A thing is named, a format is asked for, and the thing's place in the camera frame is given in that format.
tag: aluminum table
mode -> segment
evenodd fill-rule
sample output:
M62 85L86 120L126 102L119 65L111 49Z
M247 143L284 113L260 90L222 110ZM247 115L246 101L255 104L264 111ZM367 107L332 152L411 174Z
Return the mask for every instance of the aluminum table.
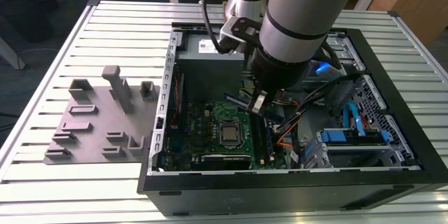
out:
M43 164L74 79L108 85L120 65L130 85L162 83L172 22L202 22L196 4L102 1L87 6L0 151L0 223L448 223L448 187L372 210L164 217L136 193L139 163ZM220 5L210 5L214 22ZM448 162L448 78L400 18L344 11L336 27L359 28L439 154Z

